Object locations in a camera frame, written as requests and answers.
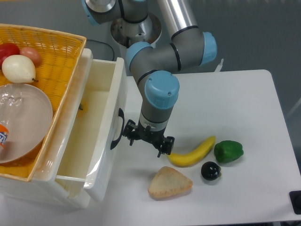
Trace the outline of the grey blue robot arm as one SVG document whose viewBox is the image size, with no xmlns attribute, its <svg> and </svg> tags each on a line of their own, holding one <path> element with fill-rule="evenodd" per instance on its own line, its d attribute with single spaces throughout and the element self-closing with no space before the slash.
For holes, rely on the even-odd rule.
<svg viewBox="0 0 301 226">
<path fill-rule="evenodd" d="M 117 43 L 125 46 L 125 60 L 143 102 L 138 122 L 129 120 L 122 135 L 130 142 L 143 140 L 159 154 L 170 154 L 173 137 L 164 132 L 177 101 L 180 83 L 175 72 L 213 61 L 217 44 L 213 35 L 202 32 L 187 0 L 158 2 L 171 41 L 153 47 L 157 41 L 155 24 L 145 0 L 84 0 L 82 6 L 92 24 L 112 22 L 119 33 L 111 32 Z"/>
</svg>

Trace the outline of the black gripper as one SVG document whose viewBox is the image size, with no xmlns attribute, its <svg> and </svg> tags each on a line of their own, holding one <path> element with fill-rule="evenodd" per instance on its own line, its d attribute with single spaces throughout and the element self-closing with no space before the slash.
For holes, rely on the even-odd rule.
<svg viewBox="0 0 301 226">
<path fill-rule="evenodd" d="M 148 127 L 150 126 L 144 127 L 140 122 L 136 125 L 133 120 L 128 120 L 122 136 L 129 140 L 129 145 L 133 145 L 135 140 L 142 140 L 152 144 L 158 149 L 158 158 L 162 154 L 170 155 L 174 146 L 174 137 L 164 137 L 166 128 L 154 131 Z"/>
</svg>

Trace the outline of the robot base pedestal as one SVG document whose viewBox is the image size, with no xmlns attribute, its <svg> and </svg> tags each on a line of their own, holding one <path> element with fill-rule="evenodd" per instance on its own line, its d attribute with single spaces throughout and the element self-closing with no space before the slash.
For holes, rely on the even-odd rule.
<svg viewBox="0 0 301 226">
<path fill-rule="evenodd" d="M 132 24 L 120 18 L 111 24 L 111 35 L 119 45 L 122 58 L 126 58 L 127 49 L 136 42 L 147 42 L 156 46 L 162 33 L 160 20 L 152 13 L 140 23 Z"/>
</svg>

